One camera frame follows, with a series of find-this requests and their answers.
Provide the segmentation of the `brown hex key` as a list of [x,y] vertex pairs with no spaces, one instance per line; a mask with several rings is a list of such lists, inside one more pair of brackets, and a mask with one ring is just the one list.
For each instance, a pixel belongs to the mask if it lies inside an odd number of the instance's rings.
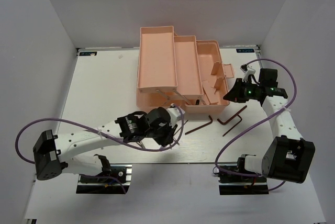
[[230,133],[238,124],[240,124],[242,122],[242,117],[240,115],[237,115],[237,117],[239,118],[239,121],[237,123],[235,123],[229,130],[227,130],[222,137],[225,137],[228,133]]
[[238,110],[235,114],[233,114],[230,118],[228,118],[226,121],[222,121],[220,118],[217,119],[217,121],[221,124],[221,125],[226,125],[228,123],[230,123],[235,117],[239,116],[239,114],[241,112],[243,112],[245,109],[247,108],[247,105],[243,106],[240,110]]
[[191,134],[191,133],[193,133],[193,132],[195,132],[195,131],[198,131],[198,130],[200,130],[200,129],[203,129],[203,128],[205,128],[205,127],[211,125],[211,124],[213,123],[213,118],[212,118],[211,115],[208,115],[208,118],[209,118],[209,122],[207,122],[207,123],[205,123],[205,124],[203,124],[203,125],[201,125],[201,126],[198,126],[198,127],[194,128],[194,129],[192,129],[192,130],[190,130],[190,131],[185,132],[185,135],[189,135],[189,134]]

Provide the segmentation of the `pink plastic toolbox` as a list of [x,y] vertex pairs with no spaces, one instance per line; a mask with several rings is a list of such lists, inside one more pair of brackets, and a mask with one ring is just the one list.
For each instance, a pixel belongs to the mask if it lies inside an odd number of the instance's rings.
[[179,36],[173,26],[140,29],[138,108],[149,111],[175,103],[190,114],[220,114],[230,104],[223,97],[234,76],[216,40]]

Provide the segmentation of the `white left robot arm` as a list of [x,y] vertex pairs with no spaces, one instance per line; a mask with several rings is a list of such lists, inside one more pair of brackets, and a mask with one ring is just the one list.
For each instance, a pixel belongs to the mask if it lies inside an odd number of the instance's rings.
[[149,113],[136,111],[119,117],[99,127],[89,127],[64,120],[82,128],[82,131],[56,135],[52,130],[41,133],[33,147],[37,179],[49,180],[61,173],[84,174],[104,182],[110,177],[110,164],[106,157],[86,152],[112,145],[125,145],[139,150],[133,143],[145,138],[153,139],[164,151],[178,143],[174,139],[177,124],[184,122],[185,112],[172,104],[169,108],[158,107]]

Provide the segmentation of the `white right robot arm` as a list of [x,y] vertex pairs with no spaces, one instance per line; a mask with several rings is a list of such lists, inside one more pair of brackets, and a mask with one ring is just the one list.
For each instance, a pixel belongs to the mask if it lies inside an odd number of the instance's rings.
[[315,145],[306,141],[297,130],[287,109],[286,90],[278,87],[277,70],[261,69],[259,80],[253,84],[252,73],[244,69],[245,76],[237,78],[225,100],[245,103],[256,100],[269,117],[273,141],[264,156],[243,154],[238,158],[234,173],[247,182],[255,175],[266,178],[303,183],[306,179]]

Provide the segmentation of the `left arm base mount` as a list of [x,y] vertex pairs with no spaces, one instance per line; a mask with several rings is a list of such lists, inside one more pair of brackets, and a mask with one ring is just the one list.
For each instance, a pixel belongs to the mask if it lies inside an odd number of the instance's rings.
[[110,171],[98,175],[80,175],[76,193],[97,195],[123,195],[128,192],[131,183],[132,165],[111,165]]

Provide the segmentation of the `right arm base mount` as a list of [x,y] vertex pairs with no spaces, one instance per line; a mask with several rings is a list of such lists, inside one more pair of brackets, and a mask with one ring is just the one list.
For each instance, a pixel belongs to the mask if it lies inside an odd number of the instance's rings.
[[267,179],[264,177],[227,174],[216,167],[213,168],[212,173],[218,178],[219,194],[221,196],[269,194]]

